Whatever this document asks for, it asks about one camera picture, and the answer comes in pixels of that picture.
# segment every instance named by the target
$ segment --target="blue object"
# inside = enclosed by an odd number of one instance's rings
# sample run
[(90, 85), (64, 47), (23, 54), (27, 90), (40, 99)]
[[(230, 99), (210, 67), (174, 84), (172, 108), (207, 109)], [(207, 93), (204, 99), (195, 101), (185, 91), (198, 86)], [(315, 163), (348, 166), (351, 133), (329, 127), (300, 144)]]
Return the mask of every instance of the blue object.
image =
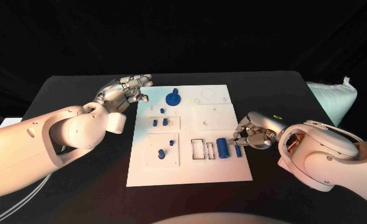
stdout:
[(178, 95), (178, 90), (174, 88), (174, 92), (170, 93), (165, 97), (165, 103), (170, 105), (170, 106), (175, 106), (178, 105), (181, 102), (181, 97)]
[(229, 152), (227, 152), (227, 141), (224, 138), (218, 138), (216, 140), (216, 146), (217, 146), (217, 154), (220, 159), (229, 158)]
[(164, 159), (164, 157), (165, 157), (164, 150), (159, 149), (158, 150), (158, 159)]
[(234, 145), (234, 148), (236, 148), (237, 157), (240, 158), (240, 157), (241, 157), (241, 153), (240, 153), (240, 147), (239, 147), (239, 145)]

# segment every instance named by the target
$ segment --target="white foam board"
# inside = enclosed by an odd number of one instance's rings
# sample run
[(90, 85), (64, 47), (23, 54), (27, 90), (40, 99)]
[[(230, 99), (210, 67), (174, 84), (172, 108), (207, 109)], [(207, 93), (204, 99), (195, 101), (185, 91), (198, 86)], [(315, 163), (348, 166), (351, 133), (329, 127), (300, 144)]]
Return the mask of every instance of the white foam board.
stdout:
[[(181, 102), (165, 103), (165, 96), (178, 89)], [(227, 146), (230, 157), (217, 155), (217, 138), (231, 138), (237, 119), (226, 85), (164, 86), (141, 88), (149, 102), (138, 103), (132, 138), (126, 186), (149, 186), (188, 183), (236, 182), (252, 180), (243, 147), (236, 156), (233, 145)], [(167, 118), (167, 126), (152, 127)], [(177, 135), (174, 147), (168, 141)], [(193, 159), (193, 139), (203, 140), (204, 159)], [(208, 159), (207, 143), (213, 143), (214, 159)], [(158, 159), (164, 148), (165, 157)]]

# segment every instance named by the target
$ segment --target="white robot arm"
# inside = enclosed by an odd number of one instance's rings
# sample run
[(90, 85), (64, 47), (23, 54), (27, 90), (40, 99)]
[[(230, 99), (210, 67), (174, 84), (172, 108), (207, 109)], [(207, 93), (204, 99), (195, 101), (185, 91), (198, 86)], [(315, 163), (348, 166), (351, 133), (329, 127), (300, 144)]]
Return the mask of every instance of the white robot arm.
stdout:
[(122, 133), (131, 102), (148, 102), (139, 87), (151, 75), (112, 80), (83, 106), (66, 107), (0, 129), (0, 196), (21, 189), (80, 158), (99, 144), (105, 131)]
[[(249, 136), (237, 138), (243, 130)], [(277, 164), (309, 187), (326, 192), (339, 185), (367, 199), (367, 142), (347, 131), (311, 120), (286, 126), (280, 117), (249, 112), (229, 144), (267, 149), (276, 141)]]

